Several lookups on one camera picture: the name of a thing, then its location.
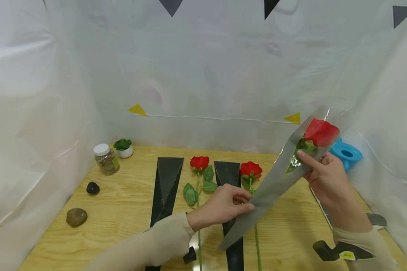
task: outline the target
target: brown stone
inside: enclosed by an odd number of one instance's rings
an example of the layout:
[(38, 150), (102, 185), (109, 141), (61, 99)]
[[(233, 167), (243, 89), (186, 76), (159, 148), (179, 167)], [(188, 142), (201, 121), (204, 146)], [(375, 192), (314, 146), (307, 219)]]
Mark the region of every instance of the brown stone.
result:
[(66, 223), (71, 227), (78, 227), (83, 225), (87, 220), (87, 213), (83, 209), (74, 208), (66, 213)]

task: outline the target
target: left hand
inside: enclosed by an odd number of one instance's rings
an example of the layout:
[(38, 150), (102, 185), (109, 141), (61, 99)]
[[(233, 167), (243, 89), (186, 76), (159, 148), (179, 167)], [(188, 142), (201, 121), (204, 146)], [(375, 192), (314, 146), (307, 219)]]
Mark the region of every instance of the left hand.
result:
[(204, 205), (187, 214), (188, 223), (196, 232), (214, 224), (228, 222), (255, 209), (255, 206), (249, 203), (251, 197), (243, 188), (230, 184), (219, 186)]

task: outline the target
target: white jar lid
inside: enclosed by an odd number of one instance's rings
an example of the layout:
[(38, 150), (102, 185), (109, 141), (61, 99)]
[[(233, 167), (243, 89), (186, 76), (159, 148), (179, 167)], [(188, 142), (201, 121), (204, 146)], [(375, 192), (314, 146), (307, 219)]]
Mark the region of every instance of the white jar lid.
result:
[(94, 148), (94, 153), (96, 156), (104, 156), (108, 154), (110, 147), (107, 144), (96, 145)]

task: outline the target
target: forearm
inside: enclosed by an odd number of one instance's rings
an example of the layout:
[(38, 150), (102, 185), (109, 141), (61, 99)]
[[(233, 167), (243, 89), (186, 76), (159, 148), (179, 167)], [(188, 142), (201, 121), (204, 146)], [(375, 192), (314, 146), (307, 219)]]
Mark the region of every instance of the forearm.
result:
[(84, 271), (133, 271), (144, 266), (159, 266), (187, 254), (193, 234), (186, 214), (169, 216), (151, 229), (113, 246), (92, 260)]
[(335, 244), (345, 242), (358, 246), (375, 256), (368, 260), (346, 260), (350, 271), (397, 271), (392, 254), (383, 237), (372, 228), (358, 203), (346, 202), (329, 211)]

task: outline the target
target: rose stem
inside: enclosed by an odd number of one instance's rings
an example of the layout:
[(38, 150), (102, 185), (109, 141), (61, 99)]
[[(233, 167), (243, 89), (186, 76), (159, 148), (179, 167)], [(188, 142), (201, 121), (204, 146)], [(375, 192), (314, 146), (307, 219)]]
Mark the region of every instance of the rose stem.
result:
[[(250, 194), (253, 194), (252, 178), (249, 178), (249, 192), (250, 192)], [(257, 254), (258, 254), (258, 270), (262, 271), (261, 251), (260, 251), (260, 248), (259, 248), (258, 225), (257, 224), (255, 224), (255, 242), (256, 242), (256, 245), (257, 245)]]
[[(199, 172), (197, 172), (197, 185), (196, 185), (196, 191), (199, 189)], [(199, 194), (200, 192), (197, 194), (197, 208), (199, 208)], [(200, 247), (200, 230), (197, 232), (197, 245), (199, 247), (199, 268), (200, 271), (202, 271), (202, 251), (201, 251), (201, 247)]]

